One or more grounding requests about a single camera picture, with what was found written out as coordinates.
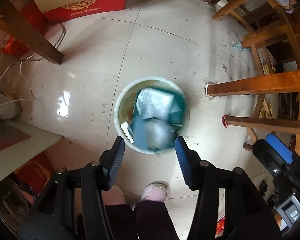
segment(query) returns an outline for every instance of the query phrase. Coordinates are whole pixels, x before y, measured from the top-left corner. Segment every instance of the red plastic bag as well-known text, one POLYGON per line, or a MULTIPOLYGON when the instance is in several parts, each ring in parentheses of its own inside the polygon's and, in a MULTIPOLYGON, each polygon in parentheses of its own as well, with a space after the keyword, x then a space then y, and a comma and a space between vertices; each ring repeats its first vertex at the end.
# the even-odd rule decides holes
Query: red plastic bag
POLYGON ((14 173, 38 195, 54 173, 54 169, 45 153, 42 152, 19 167, 14 173))
MULTIPOLYGON (((20 14, 42 35, 48 30, 48 20, 41 13, 34 1, 27 3, 20 11, 20 14)), ((26 54, 30 49, 25 45, 21 44, 12 36, 9 37, 7 45, 2 48, 4 54, 11 54, 17 58, 26 54)))

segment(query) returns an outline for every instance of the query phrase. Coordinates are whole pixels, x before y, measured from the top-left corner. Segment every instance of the white floor tile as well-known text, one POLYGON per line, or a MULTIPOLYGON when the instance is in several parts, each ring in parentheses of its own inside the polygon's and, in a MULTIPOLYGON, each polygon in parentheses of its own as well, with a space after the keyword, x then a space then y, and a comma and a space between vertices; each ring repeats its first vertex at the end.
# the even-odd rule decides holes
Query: white floor tile
MULTIPOLYGON (((167 199, 165 201, 167 210, 180 240, 186 240, 191 227, 195 206, 198 196, 167 199)), ((219 212, 218 219, 225 212, 225 189, 219 190, 219 212)))
POLYGON ((22 104, 21 120, 64 136, 47 155, 54 167, 76 169, 105 150, 114 90, 133 24, 77 18, 64 25, 67 32, 59 47, 63 63, 32 63, 28 80, 33 77, 36 100, 22 104))
POLYGON ((105 18, 135 23, 143 0, 127 0, 125 10, 91 14, 86 17, 105 18))
POLYGON ((250 178, 250 179, 258 190, 259 190, 260 183, 263 180, 267 183, 268 188, 266 191, 266 195, 264 196, 265 200, 267 200, 270 197, 270 195, 275 192, 275 188, 274 188, 274 184, 273 184, 274 178, 270 175, 270 173, 268 171, 264 171, 263 173, 255 176, 253 178, 250 178))
MULTIPOLYGON (((250 115, 252 99, 235 96, 210 100, 205 96, 205 84, 211 72, 211 67, 206 62, 210 56, 211 54, 197 44, 136 24, 122 64, 114 104, 122 89, 137 78, 152 75, 175 82, 189 100, 190 122, 185 135, 189 148, 196 150, 202 159, 216 167, 232 170, 237 164, 246 129, 234 126, 224 128, 221 117, 230 113, 250 115)), ((229 81, 229 76, 222 67, 214 69, 214 72, 214 78, 218 82, 229 81)), ((233 76, 237 75, 250 74, 245 68, 237 67, 233 76)), ((116 136, 111 116, 107 148, 111 147, 116 136)), ((192 194, 184 184, 174 150, 157 155, 144 155, 126 147, 118 178, 125 193, 139 195, 145 186, 156 180, 170 185, 171 198, 192 194)))
POLYGON ((239 38, 247 32, 238 28, 231 17, 211 21, 213 14, 203 0, 144 0, 136 23, 173 33, 205 50, 228 56, 224 50, 237 41, 233 32, 239 38))

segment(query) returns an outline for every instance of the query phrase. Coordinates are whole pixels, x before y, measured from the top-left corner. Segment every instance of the person's leg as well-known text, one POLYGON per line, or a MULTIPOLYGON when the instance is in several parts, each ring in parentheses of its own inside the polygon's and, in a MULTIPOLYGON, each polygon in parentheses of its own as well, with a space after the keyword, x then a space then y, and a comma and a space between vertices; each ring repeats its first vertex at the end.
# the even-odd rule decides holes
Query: person's leg
POLYGON ((143 191, 134 209, 140 240, 179 240, 164 204, 166 197, 162 184, 150 184, 143 191))
POLYGON ((136 216, 127 205, 122 190, 113 185, 111 190, 102 191, 102 201, 114 240, 137 240, 136 216))

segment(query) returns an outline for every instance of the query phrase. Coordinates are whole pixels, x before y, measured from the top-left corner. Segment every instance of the tiled floor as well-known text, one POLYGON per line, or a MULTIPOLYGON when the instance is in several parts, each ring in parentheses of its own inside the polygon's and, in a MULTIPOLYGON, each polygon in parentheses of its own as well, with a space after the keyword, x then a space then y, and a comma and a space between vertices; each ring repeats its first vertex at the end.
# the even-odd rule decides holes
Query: tiled floor
MULTIPOLYGON (((208 81, 255 75, 250 53, 230 46, 246 31, 231 17, 216 22, 212 15, 202 0, 128 0, 124 11, 65 22, 62 65, 42 60, 23 68, 36 100, 22 103, 21 120, 64 136, 46 151, 54 167, 80 168, 109 149, 117 136, 113 105, 119 93, 151 75, 175 82, 187 96, 190 149, 216 167, 244 168, 256 185, 270 181, 264 167, 242 149, 245 128, 221 124, 223 114, 250 116, 255 98, 205 96, 208 81)), ((48 37, 55 41, 60 33, 56 25, 48 37)), ((29 93, 28 86, 19 86, 21 98, 29 93)), ((185 185, 175 151, 145 155, 126 147, 117 181, 126 197, 138 199, 154 181, 169 186, 166 204, 180 238, 186 239, 198 192, 185 185)))

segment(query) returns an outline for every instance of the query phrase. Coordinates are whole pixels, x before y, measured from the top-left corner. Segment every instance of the wooden table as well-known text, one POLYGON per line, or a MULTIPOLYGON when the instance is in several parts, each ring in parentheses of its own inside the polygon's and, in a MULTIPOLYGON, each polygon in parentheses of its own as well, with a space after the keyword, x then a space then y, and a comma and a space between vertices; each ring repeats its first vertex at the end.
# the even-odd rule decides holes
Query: wooden table
POLYGON ((32 27, 9 0, 0 0, 0 28, 46 60, 61 64, 63 54, 32 27))

